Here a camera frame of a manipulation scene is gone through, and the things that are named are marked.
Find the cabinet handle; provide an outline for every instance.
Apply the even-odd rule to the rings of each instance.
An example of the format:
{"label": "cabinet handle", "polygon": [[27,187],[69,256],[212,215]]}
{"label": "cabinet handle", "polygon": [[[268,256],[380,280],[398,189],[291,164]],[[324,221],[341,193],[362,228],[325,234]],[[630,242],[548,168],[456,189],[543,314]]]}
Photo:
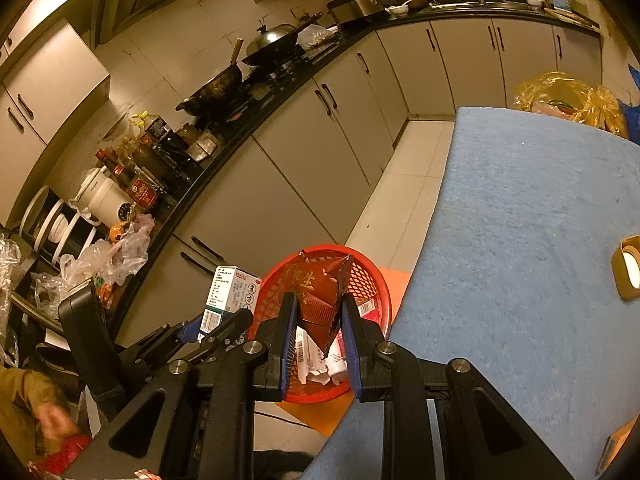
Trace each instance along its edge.
{"label": "cabinet handle", "polygon": [[18,128],[20,130],[20,133],[23,134],[24,133],[24,126],[22,126],[22,124],[20,124],[20,121],[15,117],[14,113],[11,111],[11,108],[7,108],[6,111],[9,112],[9,117],[14,122],[16,128]]}
{"label": "cabinet handle", "polygon": [[495,50],[494,34],[491,32],[491,25],[489,25],[489,27],[487,27],[487,28],[489,29],[489,37],[491,37],[491,46]]}
{"label": "cabinet handle", "polygon": [[211,270],[211,269],[207,269],[207,267],[205,267],[204,265],[199,264],[196,260],[194,260],[193,258],[191,258],[187,253],[185,253],[184,251],[180,253],[180,256],[182,256],[182,259],[185,262],[189,262],[190,264],[195,265],[196,267],[201,268],[202,270],[204,270],[209,276],[215,276],[216,273]]}
{"label": "cabinet handle", "polygon": [[357,53],[356,55],[357,55],[357,56],[362,60],[362,62],[364,63],[364,73],[365,73],[365,74],[368,74],[368,73],[369,73],[369,66],[367,65],[367,62],[366,62],[366,61],[364,61],[364,56],[363,56],[361,53]]}
{"label": "cabinet handle", "polygon": [[433,40],[431,39],[431,31],[429,29],[427,29],[427,36],[429,37],[429,43],[431,43],[431,48],[435,52],[436,51],[436,46],[433,44]]}
{"label": "cabinet handle", "polygon": [[29,116],[29,118],[33,119],[33,112],[31,111],[31,108],[27,106],[27,103],[24,102],[24,99],[20,94],[18,94],[18,102],[22,105],[22,108],[24,108],[24,111],[27,112],[27,115]]}
{"label": "cabinet handle", "polygon": [[213,254],[221,263],[226,263],[225,259],[220,256],[216,251],[214,251],[213,249],[211,249],[209,246],[207,246],[202,240],[200,240],[198,237],[192,236],[191,237],[191,241],[196,244],[198,247],[204,249],[205,251],[207,251],[207,253]]}
{"label": "cabinet handle", "polygon": [[326,106],[326,114],[327,115],[331,115],[331,108],[329,108],[329,103],[326,101],[326,99],[324,98],[324,96],[322,95],[322,92],[319,90],[316,90],[316,95],[320,98],[320,100],[324,103],[324,106]]}
{"label": "cabinet handle", "polygon": [[500,36],[500,46],[502,47],[502,51],[504,52],[504,43],[502,42],[502,31],[500,27],[498,27],[498,36]]}
{"label": "cabinet handle", "polygon": [[335,102],[335,98],[333,96],[333,94],[331,94],[331,90],[329,90],[329,87],[327,85],[325,85],[324,83],[321,84],[321,87],[324,88],[324,90],[329,94],[329,97],[331,98],[331,101],[334,102],[334,110],[338,109],[338,103]]}

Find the person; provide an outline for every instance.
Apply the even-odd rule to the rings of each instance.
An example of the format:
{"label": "person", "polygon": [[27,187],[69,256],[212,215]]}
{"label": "person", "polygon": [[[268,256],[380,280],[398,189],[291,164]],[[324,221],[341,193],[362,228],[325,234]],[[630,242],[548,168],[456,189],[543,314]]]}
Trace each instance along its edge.
{"label": "person", "polygon": [[20,462],[42,462],[79,433],[62,391],[44,374],[0,367],[0,433]]}

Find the wok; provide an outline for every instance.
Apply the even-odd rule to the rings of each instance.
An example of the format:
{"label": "wok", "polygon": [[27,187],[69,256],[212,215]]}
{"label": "wok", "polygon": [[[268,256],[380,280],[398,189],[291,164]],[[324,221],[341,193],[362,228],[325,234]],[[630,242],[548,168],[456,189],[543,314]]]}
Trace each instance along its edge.
{"label": "wok", "polygon": [[261,66],[286,59],[296,46],[298,33],[321,17],[322,12],[318,12],[297,27],[283,23],[267,30],[267,27],[263,25],[258,29],[260,35],[246,48],[247,56],[242,62],[249,66]]}
{"label": "wok", "polygon": [[206,82],[190,97],[184,99],[175,107],[176,110],[184,110],[189,115],[200,117],[211,110],[211,107],[223,104],[232,99],[240,90],[242,71],[238,66],[238,55],[244,40],[238,38],[231,55],[231,62],[217,76]]}

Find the black cable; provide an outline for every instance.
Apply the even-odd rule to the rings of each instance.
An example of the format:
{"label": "black cable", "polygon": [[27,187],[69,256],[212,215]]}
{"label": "black cable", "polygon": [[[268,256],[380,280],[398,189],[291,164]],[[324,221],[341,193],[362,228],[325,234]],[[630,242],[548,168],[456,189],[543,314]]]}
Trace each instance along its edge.
{"label": "black cable", "polygon": [[312,430],[313,429],[311,426],[308,426],[306,424],[301,424],[300,422],[293,422],[292,420],[287,420],[286,418],[282,418],[281,416],[270,415],[269,413],[263,413],[263,412],[254,412],[254,413],[256,415],[270,416],[271,418],[277,418],[278,420],[281,420],[282,422],[287,422],[289,424],[295,424],[296,426],[301,426],[302,428],[307,428],[308,430]]}

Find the blue table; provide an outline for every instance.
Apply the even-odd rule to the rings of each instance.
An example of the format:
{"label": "blue table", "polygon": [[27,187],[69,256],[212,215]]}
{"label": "blue table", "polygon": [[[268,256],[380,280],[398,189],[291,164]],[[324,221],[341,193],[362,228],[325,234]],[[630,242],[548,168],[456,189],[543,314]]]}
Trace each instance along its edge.
{"label": "blue table", "polygon": [[[640,300],[610,257],[640,234],[640,146],[551,117],[462,108],[391,331],[467,357],[578,480],[640,410]],[[382,405],[355,402],[305,480],[380,477]]]}

